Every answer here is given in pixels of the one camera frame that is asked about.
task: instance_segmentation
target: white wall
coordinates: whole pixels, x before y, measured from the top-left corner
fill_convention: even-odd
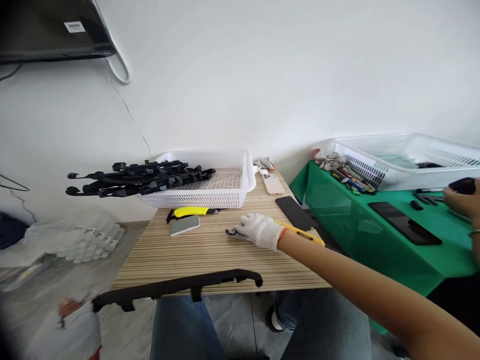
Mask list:
[[[250,148],[290,182],[320,140],[417,131],[480,143],[476,0],[98,0],[133,70],[116,87],[153,156]],[[10,68],[0,69],[7,73]],[[147,220],[137,198],[69,197],[71,172],[148,150],[104,60],[26,64],[0,83],[0,173],[40,219],[77,204]],[[29,220],[0,188],[0,209]]]

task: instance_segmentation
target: white smartphone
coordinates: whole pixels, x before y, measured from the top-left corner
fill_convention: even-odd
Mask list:
[[[266,193],[269,195],[285,194],[284,187],[280,183],[277,175],[268,173],[261,176],[263,184],[265,185]]]

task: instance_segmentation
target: jeans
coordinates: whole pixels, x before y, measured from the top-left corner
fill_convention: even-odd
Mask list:
[[[368,317],[336,290],[278,291],[274,309],[282,327],[293,331],[282,360],[372,359]],[[150,360],[170,359],[226,359],[203,301],[157,302]]]

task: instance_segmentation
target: white glove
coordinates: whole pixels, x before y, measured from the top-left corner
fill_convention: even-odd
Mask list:
[[[284,230],[285,228],[271,217],[248,213],[240,217],[240,225],[227,230],[226,233],[235,238],[251,241],[260,248],[278,251],[277,243]]]

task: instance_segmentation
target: barcode sticker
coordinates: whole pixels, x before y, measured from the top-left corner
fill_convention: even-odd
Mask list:
[[[69,33],[84,33],[85,28],[80,21],[64,22]]]

